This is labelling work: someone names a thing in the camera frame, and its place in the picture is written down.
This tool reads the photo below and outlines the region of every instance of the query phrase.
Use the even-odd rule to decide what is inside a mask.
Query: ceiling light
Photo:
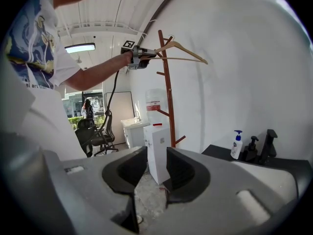
[[[65,47],[68,53],[74,53],[79,51],[86,51],[86,50],[95,50],[96,45],[94,43],[88,43],[88,44],[80,44],[80,45],[71,45]]]

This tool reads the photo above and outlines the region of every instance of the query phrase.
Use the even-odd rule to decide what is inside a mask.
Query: black mesh chair
[[[98,151],[94,155],[96,156],[101,152],[105,152],[105,154],[106,154],[107,150],[118,151],[118,149],[114,148],[113,144],[112,145],[109,144],[109,143],[113,143],[114,140],[115,140],[115,136],[112,132],[112,112],[109,111],[108,122],[107,122],[107,126],[105,129],[105,134],[100,132],[98,137],[95,137],[94,139],[91,140],[91,144],[93,146],[100,146],[100,151]]]
[[[78,129],[88,129],[93,126],[95,126],[95,123],[92,118],[84,118],[79,120],[79,122],[77,123]]]
[[[79,144],[81,145],[81,148],[85,152],[87,157],[91,157],[92,156],[92,145],[91,145],[91,142],[88,142],[85,145],[82,145],[82,144],[87,142],[94,135],[94,132],[95,132],[95,126],[92,126],[90,128],[81,128],[81,129],[77,129],[75,131],[75,134],[77,136]]]

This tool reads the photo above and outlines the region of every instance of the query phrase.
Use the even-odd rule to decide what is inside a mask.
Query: sticker
[[[147,111],[161,110],[160,101],[147,102]]]
[[[128,65],[129,70],[136,70],[138,68],[138,65]]]
[[[79,172],[79,171],[82,171],[82,170],[85,170],[82,166],[75,166],[75,167],[72,167],[72,168],[65,168],[64,169],[65,172],[70,175],[70,174],[73,174],[73,173],[76,173],[76,172]]]
[[[125,42],[125,44],[123,45],[123,47],[132,49],[133,46],[134,46],[134,44],[135,44],[134,41],[129,41],[129,40],[127,40],[127,41]]]

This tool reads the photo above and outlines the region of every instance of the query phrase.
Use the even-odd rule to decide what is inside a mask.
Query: black countertop
[[[211,156],[217,159],[223,159],[226,161],[234,161],[230,155],[230,149],[222,148],[216,145],[210,145],[207,147],[202,154]],[[241,152],[237,161],[244,162],[242,160],[243,153]],[[258,165],[259,156],[257,156],[252,162],[246,162],[249,164]],[[268,162],[264,167],[274,168],[274,169],[281,169],[288,171],[292,174],[296,181],[297,185],[297,193],[298,195],[302,195],[305,191],[306,187],[309,185],[313,171],[311,168],[310,163],[307,160],[293,160],[293,159],[280,159],[280,158],[271,158],[268,157]],[[164,183],[164,186],[171,191],[171,180],[167,180]]]

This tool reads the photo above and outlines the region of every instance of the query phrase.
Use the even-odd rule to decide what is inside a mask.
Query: black faucet
[[[265,165],[268,161],[268,156],[276,157],[276,150],[273,144],[274,138],[277,138],[277,134],[274,130],[268,129],[268,133],[265,138],[262,153],[259,159],[259,164]]]

